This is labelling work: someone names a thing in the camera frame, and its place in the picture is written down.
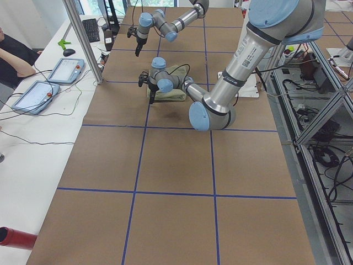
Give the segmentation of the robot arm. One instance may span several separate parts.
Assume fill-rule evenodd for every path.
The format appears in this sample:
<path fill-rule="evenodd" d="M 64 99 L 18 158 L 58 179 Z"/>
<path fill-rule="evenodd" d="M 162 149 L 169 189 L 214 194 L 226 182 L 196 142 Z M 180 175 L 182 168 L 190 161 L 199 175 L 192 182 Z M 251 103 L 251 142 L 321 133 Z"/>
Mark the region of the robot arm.
<path fill-rule="evenodd" d="M 156 9 L 153 13 L 142 12 L 137 26 L 132 24 L 127 32 L 127 37 L 134 36 L 137 41 L 135 56 L 139 57 L 143 46 L 147 43 L 150 28 L 155 28 L 168 42 L 173 42 L 178 33 L 197 19 L 204 18 L 209 8 L 209 1 L 190 1 L 192 8 L 173 22 L 167 22 L 165 13 Z"/>
<path fill-rule="evenodd" d="M 324 29 L 325 6 L 325 1 L 251 1 L 245 37 L 210 92 L 188 75 L 167 72 L 166 61 L 161 57 L 155 57 L 151 69 L 140 74 L 138 85 L 148 85 L 150 103 L 154 102 L 157 91 L 168 93 L 181 89 L 193 100 L 189 120 L 195 130 L 227 128 L 236 118 L 233 98 L 268 50 L 280 44 L 303 44 L 319 39 Z"/>

